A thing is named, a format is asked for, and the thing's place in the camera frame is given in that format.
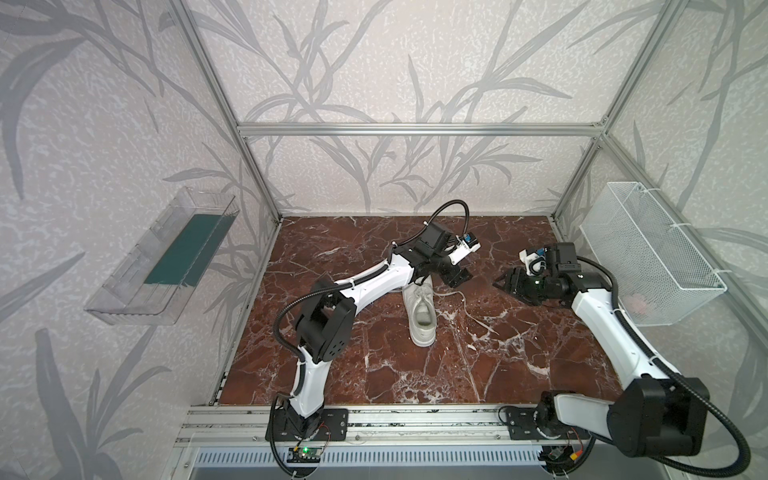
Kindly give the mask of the white shoelace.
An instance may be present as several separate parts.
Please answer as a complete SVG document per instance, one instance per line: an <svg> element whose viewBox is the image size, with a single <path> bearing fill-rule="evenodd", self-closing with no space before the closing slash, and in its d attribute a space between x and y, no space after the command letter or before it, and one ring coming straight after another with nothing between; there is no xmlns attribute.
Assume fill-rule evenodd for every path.
<svg viewBox="0 0 768 480"><path fill-rule="evenodd" d="M436 286L432 276L419 279L413 285L413 295L416 300L414 313L420 323L426 323L427 318L431 321L437 318L435 310L435 300L445 296L457 293L457 290L445 286Z"/></svg>

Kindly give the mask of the white sneaker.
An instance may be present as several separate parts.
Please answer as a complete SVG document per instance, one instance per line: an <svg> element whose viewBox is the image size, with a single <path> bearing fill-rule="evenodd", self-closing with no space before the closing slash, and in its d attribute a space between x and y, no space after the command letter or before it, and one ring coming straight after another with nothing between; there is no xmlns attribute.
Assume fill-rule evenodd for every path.
<svg viewBox="0 0 768 480"><path fill-rule="evenodd" d="M421 283L409 284L403 288L402 295L412 342L422 348L431 346L436 340L437 327L432 278L427 276Z"/></svg>

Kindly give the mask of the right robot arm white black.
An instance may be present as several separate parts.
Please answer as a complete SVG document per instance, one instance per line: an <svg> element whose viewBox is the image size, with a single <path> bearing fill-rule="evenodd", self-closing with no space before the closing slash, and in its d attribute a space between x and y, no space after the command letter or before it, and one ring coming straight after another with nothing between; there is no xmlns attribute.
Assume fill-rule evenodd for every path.
<svg viewBox="0 0 768 480"><path fill-rule="evenodd" d="M547 269L536 276L514 267L493 285L531 305L557 299L569 304L587 325L608 356L623 391L606 401L570 391L546 391L532 416L538 432L557 439L570 429L587 432L592 439L615 446L627 457L648 457L676 470L699 477L728 478L750 465L751 450L745 436L709 399L697 378L684 377L647 342L619 304L619 284L605 267L569 255L554 260L547 252ZM707 416L715 417L729 432L737 457L717 468L680 462L682 456L699 454Z"/></svg>

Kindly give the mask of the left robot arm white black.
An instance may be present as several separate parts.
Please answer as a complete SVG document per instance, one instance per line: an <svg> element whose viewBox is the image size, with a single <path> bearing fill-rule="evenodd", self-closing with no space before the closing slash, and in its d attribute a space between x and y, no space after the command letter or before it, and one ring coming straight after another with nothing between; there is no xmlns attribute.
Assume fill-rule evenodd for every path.
<svg viewBox="0 0 768 480"><path fill-rule="evenodd" d="M436 339L436 311L432 274L449 287L471 279L461 261L480 247L468 230L455 234L436 223L424 222L412 237L390 245L377 265L335 281L320 277L311 291L284 307L272 332L278 343L297 358L288 393L278 392L270 406L266 438L279 468L292 479L312 475L310 468L293 468L279 453L280 433L299 442L324 428L325 384L333 360L349 342L356 316L381 297L400 290L409 318L413 343L428 347Z"/></svg>

